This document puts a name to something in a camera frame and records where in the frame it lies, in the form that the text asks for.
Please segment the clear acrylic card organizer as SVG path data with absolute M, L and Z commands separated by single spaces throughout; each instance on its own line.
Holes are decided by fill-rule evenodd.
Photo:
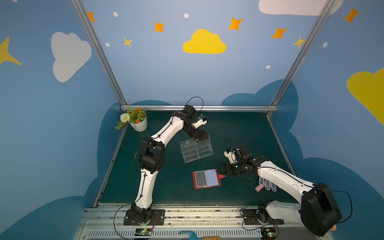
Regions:
M 210 137 L 201 142 L 197 142 L 194 139 L 182 141 L 180 142 L 180 148 L 184 163 L 190 163 L 213 155 Z

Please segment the red card holder wallet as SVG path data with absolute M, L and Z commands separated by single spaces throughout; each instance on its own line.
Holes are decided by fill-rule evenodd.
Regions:
M 192 175 L 195 190 L 220 187 L 221 179 L 226 177 L 219 174 L 217 169 L 196 171 Z

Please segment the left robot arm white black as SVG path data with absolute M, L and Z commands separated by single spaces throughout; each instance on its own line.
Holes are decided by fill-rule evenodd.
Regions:
M 185 105 L 181 111 L 172 113 L 167 123 L 158 132 L 142 139 L 139 148 L 140 187 L 137 198 L 131 205 L 132 213 L 142 222 L 146 222 L 150 217 L 155 181 L 166 162 L 167 144 L 179 131 L 184 131 L 198 143 L 209 138 L 209 134 L 200 129 L 200 126 L 208 122 L 207 117 L 200 115 L 196 121 L 193 121 L 192 116 L 195 112 L 193 106 Z

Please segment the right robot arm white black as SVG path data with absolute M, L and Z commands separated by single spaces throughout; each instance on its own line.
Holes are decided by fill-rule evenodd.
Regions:
M 325 184 L 305 181 L 281 169 L 264 156 L 253 156 L 245 145 L 224 152 L 228 162 L 219 169 L 224 176 L 241 176 L 244 173 L 259 177 L 259 186 L 275 192 L 281 189 L 297 203 L 267 200 L 256 210 L 242 210 L 246 224 L 272 225 L 278 220 L 305 226 L 312 234 L 324 236 L 334 231 L 342 219 L 341 210 L 332 190 Z

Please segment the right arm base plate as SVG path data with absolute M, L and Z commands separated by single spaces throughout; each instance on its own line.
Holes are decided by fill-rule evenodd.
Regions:
M 240 209 L 240 214 L 243 217 L 245 225 L 285 224 L 284 220 L 282 219 L 272 219 L 266 210 L 242 208 Z

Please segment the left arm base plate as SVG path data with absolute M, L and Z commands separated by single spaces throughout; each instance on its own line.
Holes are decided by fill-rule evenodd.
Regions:
M 165 222 L 165 210 L 136 211 L 128 210 L 124 219 L 124 226 L 163 226 Z

